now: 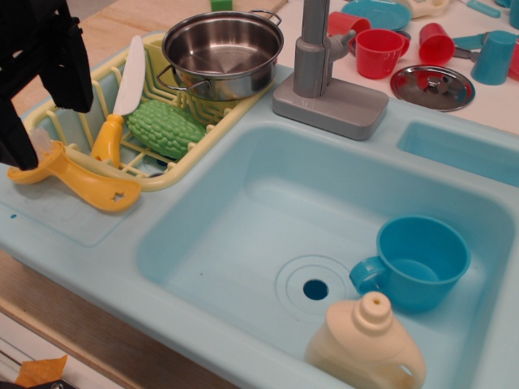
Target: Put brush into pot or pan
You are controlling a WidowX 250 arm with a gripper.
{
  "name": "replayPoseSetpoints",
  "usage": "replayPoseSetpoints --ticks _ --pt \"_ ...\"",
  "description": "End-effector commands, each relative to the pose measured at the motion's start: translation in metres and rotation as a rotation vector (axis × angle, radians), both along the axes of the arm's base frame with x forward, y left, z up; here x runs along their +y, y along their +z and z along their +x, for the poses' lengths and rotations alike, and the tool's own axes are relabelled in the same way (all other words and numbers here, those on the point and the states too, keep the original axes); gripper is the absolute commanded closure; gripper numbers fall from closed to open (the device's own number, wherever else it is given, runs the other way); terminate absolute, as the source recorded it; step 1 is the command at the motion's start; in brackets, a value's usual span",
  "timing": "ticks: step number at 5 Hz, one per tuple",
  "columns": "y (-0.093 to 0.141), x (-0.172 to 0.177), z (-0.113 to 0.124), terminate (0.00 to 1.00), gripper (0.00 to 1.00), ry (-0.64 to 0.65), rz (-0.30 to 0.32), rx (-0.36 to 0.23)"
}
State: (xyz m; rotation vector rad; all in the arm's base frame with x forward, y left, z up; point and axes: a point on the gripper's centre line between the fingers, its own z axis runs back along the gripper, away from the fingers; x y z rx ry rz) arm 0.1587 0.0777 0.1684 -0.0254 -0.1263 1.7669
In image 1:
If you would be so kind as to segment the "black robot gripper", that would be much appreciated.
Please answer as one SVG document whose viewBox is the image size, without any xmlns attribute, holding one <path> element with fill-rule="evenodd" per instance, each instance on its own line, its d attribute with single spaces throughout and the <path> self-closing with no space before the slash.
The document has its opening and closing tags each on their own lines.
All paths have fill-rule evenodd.
<svg viewBox="0 0 519 389">
<path fill-rule="evenodd" d="M 90 111 L 88 54 L 67 3 L 2 1 L 1 163 L 18 169 L 35 169 L 38 158 L 10 99 L 36 77 L 57 107 Z"/>
</svg>

